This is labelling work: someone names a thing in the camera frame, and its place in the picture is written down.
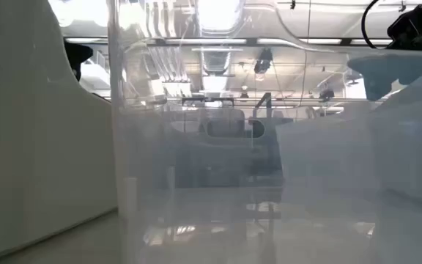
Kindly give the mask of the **grey translucent plastic basket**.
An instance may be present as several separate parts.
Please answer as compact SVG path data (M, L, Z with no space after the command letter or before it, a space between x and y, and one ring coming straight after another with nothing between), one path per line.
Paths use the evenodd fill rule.
M162 114L166 160L177 188L278 186L283 181L274 117L241 109Z

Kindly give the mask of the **long ceiling light strip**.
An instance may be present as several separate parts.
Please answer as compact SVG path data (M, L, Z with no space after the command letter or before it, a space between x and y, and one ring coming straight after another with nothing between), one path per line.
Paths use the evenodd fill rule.
M79 44L99 44L106 45L107 37L66 37L65 40L71 43ZM367 45L362 38L300 38L300 42L311 45ZM170 39L151 39L149 43L165 45L290 45L288 40L276 38L170 38Z

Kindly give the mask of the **white plastic basket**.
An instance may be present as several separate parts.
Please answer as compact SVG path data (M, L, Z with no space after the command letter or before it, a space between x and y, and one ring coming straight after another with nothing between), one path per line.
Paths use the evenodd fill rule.
M0 0L0 256L115 207L111 104L73 75L48 0Z

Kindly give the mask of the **wooden shelf with black frame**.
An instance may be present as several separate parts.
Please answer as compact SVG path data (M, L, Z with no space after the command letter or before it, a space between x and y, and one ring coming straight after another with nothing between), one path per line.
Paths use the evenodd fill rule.
M256 101L193 96L181 100L175 169L195 185L237 185L271 177L281 168L270 93Z

